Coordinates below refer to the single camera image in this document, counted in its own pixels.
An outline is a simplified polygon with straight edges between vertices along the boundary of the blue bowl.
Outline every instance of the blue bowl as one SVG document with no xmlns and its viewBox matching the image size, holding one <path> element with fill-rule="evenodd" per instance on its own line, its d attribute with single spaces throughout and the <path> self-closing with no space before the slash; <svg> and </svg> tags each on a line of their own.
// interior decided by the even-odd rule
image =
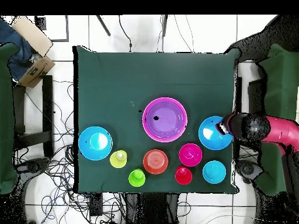
<svg viewBox="0 0 299 224">
<path fill-rule="evenodd" d="M 210 184 L 222 182 L 226 174 L 227 170 L 225 166 L 217 160 L 212 160 L 203 167 L 203 177 Z"/>
<path fill-rule="evenodd" d="M 102 160 L 111 152 L 112 138 L 102 127 L 92 126 L 82 131 L 79 150 L 89 160 Z"/>
<path fill-rule="evenodd" d="M 221 135 L 215 124 L 221 122 L 223 118 L 212 116 L 205 119 L 199 127 L 199 140 L 208 149 L 219 151 L 226 148 L 232 141 L 232 135 Z"/>
</svg>

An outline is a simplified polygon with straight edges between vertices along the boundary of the floor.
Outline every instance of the floor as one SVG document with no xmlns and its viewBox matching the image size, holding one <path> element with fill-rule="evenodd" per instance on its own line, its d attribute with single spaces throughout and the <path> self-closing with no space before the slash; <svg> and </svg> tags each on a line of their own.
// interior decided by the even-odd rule
<svg viewBox="0 0 299 224">
<path fill-rule="evenodd" d="M 194 51 L 196 53 L 223 53 L 232 43 L 251 34 L 262 31 L 265 25 L 272 20 L 275 15 L 188 15 L 190 28 L 193 32 Z M 53 76 L 54 82 L 54 124 L 55 140 L 58 140 L 60 133 L 65 133 L 64 124 L 68 116 L 73 111 L 73 86 L 69 82 L 73 80 L 73 54 L 72 46 L 81 45 L 97 52 L 128 52 L 129 42 L 119 25 L 118 16 L 103 16 L 103 20 L 111 32 L 108 37 L 100 25 L 96 16 L 69 16 L 69 42 L 54 43 L 47 56 L 55 62 L 55 67 L 48 73 Z M 164 39 L 164 52 L 189 51 L 188 46 L 181 38 L 177 24 L 182 36 L 185 38 L 190 49 L 192 46 L 192 36 L 185 15 L 169 15 L 166 36 Z M 124 15 L 121 16 L 121 23 L 127 35 L 131 38 L 133 52 L 154 53 L 156 50 L 162 51 L 162 42 L 158 46 L 158 37 L 161 31 L 160 15 Z M 239 65 L 239 74 L 243 77 L 243 98 L 242 111 L 248 111 L 248 98 L 246 97 L 246 87 L 249 81 L 259 78 L 255 64 L 250 61 Z M 39 83 L 34 89 L 27 88 L 36 106 L 41 109 L 41 86 Z M 30 99 L 26 96 L 25 101 L 26 132 L 41 131 L 42 114 L 36 109 Z M 73 128 L 73 114 L 67 119 L 67 126 Z M 64 135 L 65 144 L 71 144 L 71 135 Z M 55 143 L 55 149 L 63 146 L 62 139 Z M 63 152 L 57 154 L 56 159 L 61 159 Z M 30 147 L 29 153 L 24 156 L 26 159 L 43 157 L 42 145 Z M 180 224 L 252 224 L 255 216 L 255 195 L 251 185 L 244 184 L 241 177 L 236 174 L 235 184 L 239 188 L 239 193 L 235 195 L 225 194 L 181 194 L 178 206 L 178 216 Z M 45 217 L 43 210 L 49 202 L 48 195 L 53 196 L 55 184 L 47 175 L 42 174 L 34 178 L 27 189 L 26 212 L 27 218 L 36 220 L 39 224 Z M 104 211 L 111 211 L 111 206 L 115 199 L 112 195 L 105 193 Z M 43 224 L 89 224 L 82 214 L 76 210 L 69 210 L 68 205 L 57 204 L 51 215 L 56 215 L 55 219 L 46 219 Z M 115 213 L 114 220 L 120 220 L 120 214 Z"/>
</svg>

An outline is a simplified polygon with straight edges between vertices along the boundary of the light blue cup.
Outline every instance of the light blue cup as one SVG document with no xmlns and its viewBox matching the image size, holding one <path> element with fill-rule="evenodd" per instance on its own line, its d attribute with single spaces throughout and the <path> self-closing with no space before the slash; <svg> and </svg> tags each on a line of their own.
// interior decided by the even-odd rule
<svg viewBox="0 0 299 224">
<path fill-rule="evenodd" d="M 222 182 L 226 174 L 227 170 L 225 166 L 217 160 L 212 160 L 203 167 L 203 177 L 210 184 Z"/>
<path fill-rule="evenodd" d="M 82 131 L 79 150 L 89 160 L 102 160 L 112 150 L 112 138 L 102 127 L 92 126 Z"/>
</svg>

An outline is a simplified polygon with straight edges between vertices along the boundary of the dark green tablecloth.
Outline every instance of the dark green tablecloth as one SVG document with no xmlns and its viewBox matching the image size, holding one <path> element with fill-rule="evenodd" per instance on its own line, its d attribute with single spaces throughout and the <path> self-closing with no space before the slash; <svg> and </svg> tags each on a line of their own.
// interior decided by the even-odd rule
<svg viewBox="0 0 299 224">
<path fill-rule="evenodd" d="M 289 52 L 278 44 L 273 44 L 268 59 L 259 64 L 267 75 L 267 92 L 264 99 L 266 114 L 295 120 L 299 87 L 299 52 Z M 286 191 L 281 152 L 276 145 L 262 144 L 261 165 L 267 173 L 261 174 L 255 180 L 258 187 L 266 195 Z"/>
<path fill-rule="evenodd" d="M 12 166 L 13 115 L 12 80 L 8 69 L 8 59 L 19 49 L 12 43 L 0 46 L 0 194 L 9 193 L 16 181 Z"/>
<path fill-rule="evenodd" d="M 95 162 L 79 153 L 80 192 L 236 193 L 231 185 L 231 145 L 219 151 L 208 150 L 199 141 L 198 129 L 205 118 L 232 111 L 238 50 L 226 55 L 95 53 L 77 47 L 77 52 L 79 134 L 90 126 L 103 127 L 113 138 L 112 152 L 123 149 L 128 154 L 127 164 L 115 169 L 109 157 Z M 170 143 L 155 142 L 142 127 L 139 110 L 157 97 L 173 97 L 187 111 L 184 134 Z M 202 148 L 203 159 L 191 168 L 192 182 L 180 185 L 174 176 L 181 165 L 179 149 L 187 142 Z M 160 175 L 143 168 L 142 159 L 151 149 L 160 149 L 168 156 L 168 168 Z M 209 184 L 202 176 L 204 164 L 211 160 L 219 160 L 227 168 L 221 184 Z M 135 188 L 129 184 L 128 175 L 137 168 L 145 172 L 146 182 Z"/>
</svg>

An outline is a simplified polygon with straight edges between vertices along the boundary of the cardboard box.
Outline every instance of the cardboard box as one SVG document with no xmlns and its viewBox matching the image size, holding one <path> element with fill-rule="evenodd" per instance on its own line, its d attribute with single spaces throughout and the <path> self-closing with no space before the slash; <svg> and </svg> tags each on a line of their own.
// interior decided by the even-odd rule
<svg viewBox="0 0 299 224">
<path fill-rule="evenodd" d="M 15 29 L 31 47 L 35 49 L 42 58 L 37 61 L 26 71 L 20 79 L 19 84 L 25 87 L 34 88 L 55 65 L 46 54 L 52 47 L 52 41 L 26 16 L 17 16 L 12 22 L 12 28 Z"/>
</svg>

